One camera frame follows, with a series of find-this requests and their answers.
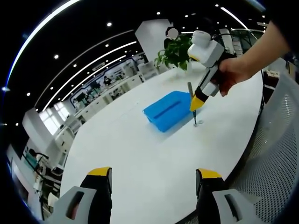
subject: white table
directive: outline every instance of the white table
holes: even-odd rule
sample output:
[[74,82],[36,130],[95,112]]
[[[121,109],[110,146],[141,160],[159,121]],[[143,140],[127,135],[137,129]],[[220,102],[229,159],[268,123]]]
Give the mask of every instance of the white table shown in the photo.
[[201,79],[167,71],[106,106],[79,130],[71,147],[61,195],[79,186],[86,174],[113,168],[111,224],[174,224],[196,208],[195,170],[207,168],[224,179],[239,161],[258,116],[262,77],[234,86],[222,98],[210,97],[197,119],[161,133],[142,110],[171,91],[188,92]]

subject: yellow cap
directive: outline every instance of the yellow cap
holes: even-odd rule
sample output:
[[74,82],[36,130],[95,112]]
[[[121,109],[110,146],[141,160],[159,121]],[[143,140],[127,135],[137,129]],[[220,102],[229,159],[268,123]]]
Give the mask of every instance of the yellow cap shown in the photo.
[[190,105],[190,111],[195,111],[198,108],[202,107],[202,105],[205,102],[203,102],[202,100],[198,99],[196,96],[193,97],[193,99],[191,100],[191,105]]

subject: person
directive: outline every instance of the person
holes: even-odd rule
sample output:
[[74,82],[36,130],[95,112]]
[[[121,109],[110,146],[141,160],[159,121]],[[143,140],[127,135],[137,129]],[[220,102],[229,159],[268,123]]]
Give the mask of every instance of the person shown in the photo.
[[111,85],[112,80],[110,78],[107,78],[107,76],[104,76],[104,85]]
[[223,73],[223,82],[220,83],[219,90],[223,97],[228,94],[232,86],[250,79],[279,57],[290,51],[298,53],[298,32],[288,25],[292,19],[288,18],[287,14],[282,16],[279,12],[283,10],[275,4],[269,3],[269,9],[276,16],[270,21],[262,37],[241,57],[226,59],[220,63],[219,70]]
[[31,161],[29,161],[30,164],[32,164],[34,167],[34,176],[36,179],[39,176],[39,174],[41,174],[41,175],[46,175],[46,176],[52,177],[57,180],[61,180],[61,177],[52,173],[51,169],[49,168],[50,164],[49,164],[48,156],[46,156],[45,154],[42,154],[42,153],[37,153],[32,148],[29,149],[28,154],[36,160],[35,163],[32,163]]
[[76,110],[78,110],[78,111],[83,108],[82,104],[80,102],[78,102],[77,99],[73,100],[73,104],[74,104]]
[[178,35],[178,31],[174,28],[174,27],[168,27],[165,31],[165,36],[166,36],[166,39],[164,40],[164,49],[166,49],[168,47],[168,45],[173,42],[173,38],[170,37],[169,35],[169,31],[172,30],[172,31],[176,31],[177,32],[177,35]]

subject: window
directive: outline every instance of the window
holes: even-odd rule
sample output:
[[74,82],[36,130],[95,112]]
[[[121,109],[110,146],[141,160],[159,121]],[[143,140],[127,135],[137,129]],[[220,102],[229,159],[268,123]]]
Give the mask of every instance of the window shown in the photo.
[[45,126],[47,127],[48,131],[54,135],[57,129],[60,127],[60,124],[56,117],[54,116],[51,109],[47,109],[44,112],[38,114]]
[[63,121],[65,121],[66,118],[70,115],[70,113],[64,107],[64,104],[62,102],[55,104],[54,108],[57,110],[59,116],[62,118]]

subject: human arm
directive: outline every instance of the human arm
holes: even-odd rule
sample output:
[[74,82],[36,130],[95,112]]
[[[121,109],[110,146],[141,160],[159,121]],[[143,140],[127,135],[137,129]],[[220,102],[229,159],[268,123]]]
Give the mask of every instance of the human arm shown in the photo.
[[226,96],[233,85],[251,78],[290,50],[278,27],[270,22],[263,36],[243,56],[220,63],[219,69],[224,75],[219,86],[221,95]]

